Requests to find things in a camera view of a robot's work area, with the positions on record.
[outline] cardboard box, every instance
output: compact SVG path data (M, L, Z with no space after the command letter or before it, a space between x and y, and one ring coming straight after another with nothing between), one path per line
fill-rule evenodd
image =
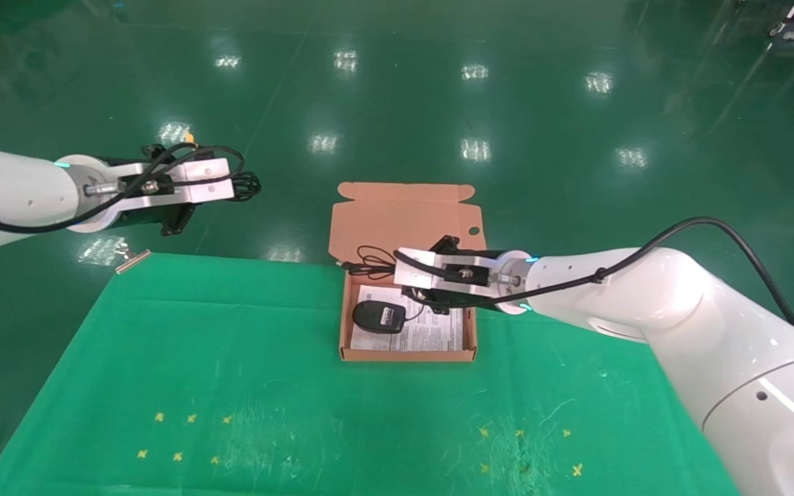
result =
M341 183L339 194L350 201L333 206L330 254L337 260L359 262L357 247L378 246L388 252L397 248L429 250L445 235L457 236L460 248L485 250L482 211L460 203L474 194L471 185L398 185L398 183ZM345 274L339 354L346 361L375 362L473 362L476 358L476 309L464 313L462 351L370 351L351 349L361 285L393 285L393 277L371 280Z

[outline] epoxy floor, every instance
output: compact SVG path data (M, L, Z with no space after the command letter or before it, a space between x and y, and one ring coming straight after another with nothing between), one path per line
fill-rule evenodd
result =
M331 263L343 181L470 183L489 246L538 254L718 216L794 308L794 42L766 37L786 10L0 0L0 150L132 156L189 129L245 152L264 185L199 208L182 236L149 225L0 248L0 448L112 276L102 247ZM671 246L775 310L719 232Z

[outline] green cloth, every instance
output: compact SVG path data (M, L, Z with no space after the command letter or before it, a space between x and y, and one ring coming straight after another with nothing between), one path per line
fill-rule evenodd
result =
M481 311L476 363L343 363L341 290L167 254L113 277L0 496L736 494L646 346Z

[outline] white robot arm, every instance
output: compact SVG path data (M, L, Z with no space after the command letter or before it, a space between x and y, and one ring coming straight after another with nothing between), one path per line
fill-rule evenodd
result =
M214 152L233 154L239 166L231 172ZM58 229L89 233L126 223L161 223L163 236L179 234L197 204L249 200L261 188L243 172L243 157L226 147L148 145L144 153L145 160L47 161L0 152L0 246Z
M401 248L394 283L491 298L505 313L536 311L648 343L740 492L794 495L794 326L681 251L649 247L631 259L641 251L542 258L508 251L488 258ZM613 273L604 269L625 260L631 263Z

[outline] box lid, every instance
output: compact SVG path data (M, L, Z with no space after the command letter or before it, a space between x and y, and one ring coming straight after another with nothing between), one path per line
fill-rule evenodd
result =
M445 235L461 248L486 249L482 211L460 203L473 196L471 185L341 183L339 194L350 201L333 206L330 254L338 260L360 261L360 245L427 250Z

